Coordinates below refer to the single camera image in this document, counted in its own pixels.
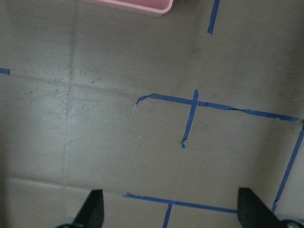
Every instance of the blue tape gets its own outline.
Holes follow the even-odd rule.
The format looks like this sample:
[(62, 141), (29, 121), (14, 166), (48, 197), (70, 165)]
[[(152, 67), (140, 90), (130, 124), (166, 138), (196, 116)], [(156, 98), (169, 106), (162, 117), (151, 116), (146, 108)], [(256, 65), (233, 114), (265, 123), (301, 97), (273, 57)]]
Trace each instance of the blue tape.
[(169, 223), (169, 218), (170, 218), (171, 210), (172, 210), (172, 204), (169, 204), (169, 205), (168, 205), (168, 209), (167, 209), (167, 211), (166, 211), (165, 220), (163, 221), (162, 228), (167, 228), (167, 227), (168, 227), (168, 223)]
[(286, 171), (284, 173), (284, 176), (283, 176), (283, 179), (282, 179), (282, 182), (280, 184), (280, 187), (279, 187), (279, 190), (277, 191), (277, 194), (276, 194), (276, 197), (275, 197), (275, 201), (272, 205), (272, 213), (274, 213), (276, 211), (276, 203), (280, 200), (281, 198), (281, 195), (282, 195), (282, 192), (284, 190), (284, 187), (285, 187), (285, 184), (287, 182), (287, 179), (288, 179), (288, 176), (290, 174), (290, 171), (294, 165), (294, 162), (295, 162), (295, 158), (296, 158), (296, 155), (298, 154), (299, 152), (299, 148), (300, 148), (300, 145), (301, 145), (301, 142), (302, 142), (302, 139), (304, 137), (304, 125), (303, 125), (303, 128), (299, 134), (299, 138), (298, 140), (296, 141), (296, 144), (294, 146), (294, 151), (290, 157), (290, 160), (289, 160), (289, 163), (288, 163), (288, 166), (286, 168)]
[(153, 201), (153, 202), (158, 202), (158, 203), (167, 203), (167, 204), (172, 204), (172, 205), (179, 205), (179, 206), (184, 206), (184, 207), (189, 207), (189, 208), (199, 208), (199, 209), (204, 209), (204, 210), (214, 210), (214, 211), (225, 212), (225, 213), (232, 213), (232, 214), (237, 214), (237, 212), (238, 212), (237, 210), (233, 210), (233, 209), (212, 207), (212, 206), (200, 205), (200, 204), (194, 204), (194, 203), (185, 203), (185, 202), (180, 202), (180, 201), (173, 201), (173, 200), (168, 200), (168, 199), (153, 198), (153, 197), (147, 197), (147, 196), (135, 196), (135, 195), (132, 195), (132, 194), (129, 194), (129, 193), (127, 195), (123, 195), (123, 197), (128, 197), (128, 198), (133, 198), (133, 199), (139, 199), (139, 200)]
[[(137, 105), (140, 101), (142, 101), (146, 98), (177, 102), (177, 103), (182, 103), (182, 104), (187, 104), (187, 105), (192, 104), (192, 100), (189, 100), (189, 99), (184, 99), (184, 98), (179, 98), (179, 97), (174, 97), (174, 96), (166, 96), (166, 95), (161, 95), (161, 94), (151, 94), (148, 96), (141, 96), (135, 105)], [(244, 112), (249, 115), (256, 115), (256, 116), (272, 118), (272, 119), (280, 119), (280, 120), (291, 121), (291, 122), (300, 120), (298, 117), (292, 117), (292, 116), (288, 116), (288, 115), (280, 115), (280, 114), (275, 114), (275, 113), (253, 111), (250, 109), (240, 109), (240, 108), (234, 108), (229, 105), (209, 103), (209, 102), (203, 102), (203, 101), (198, 101), (197, 106), (210, 107), (210, 108), (215, 108), (215, 109), (220, 109), (220, 110), (225, 110), (225, 111), (227, 111), (227, 110), (240, 111), (240, 112)]]
[(213, 8), (212, 8), (211, 16), (210, 16), (210, 23), (209, 23), (208, 31), (207, 31), (211, 35), (213, 33), (215, 19), (217, 18), (217, 14), (218, 14), (219, 1), (220, 0), (214, 0), (214, 2), (213, 2)]
[(10, 75), (10, 69), (0, 68), (0, 73), (1, 74), (6, 74), (6, 75)]
[(199, 98), (199, 93), (197, 90), (194, 90), (193, 100), (191, 102), (191, 109), (190, 109), (190, 113), (189, 113), (189, 117), (188, 117), (188, 121), (187, 121), (187, 125), (186, 125), (185, 134), (181, 141), (182, 148), (185, 148), (184, 142), (187, 140), (188, 135), (189, 135), (189, 131), (190, 131), (191, 124), (193, 122), (193, 118), (194, 118), (194, 114), (195, 114), (195, 110), (196, 110), (196, 106), (198, 105), (198, 98)]

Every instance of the metal screw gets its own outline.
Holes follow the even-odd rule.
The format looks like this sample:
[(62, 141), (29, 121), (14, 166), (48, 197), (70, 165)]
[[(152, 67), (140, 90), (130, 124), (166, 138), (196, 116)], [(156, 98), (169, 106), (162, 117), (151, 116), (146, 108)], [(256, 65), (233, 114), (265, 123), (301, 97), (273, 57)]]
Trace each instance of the metal screw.
[(296, 224), (295, 222), (288, 222), (287, 223), (288, 228), (299, 228), (300, 226)]

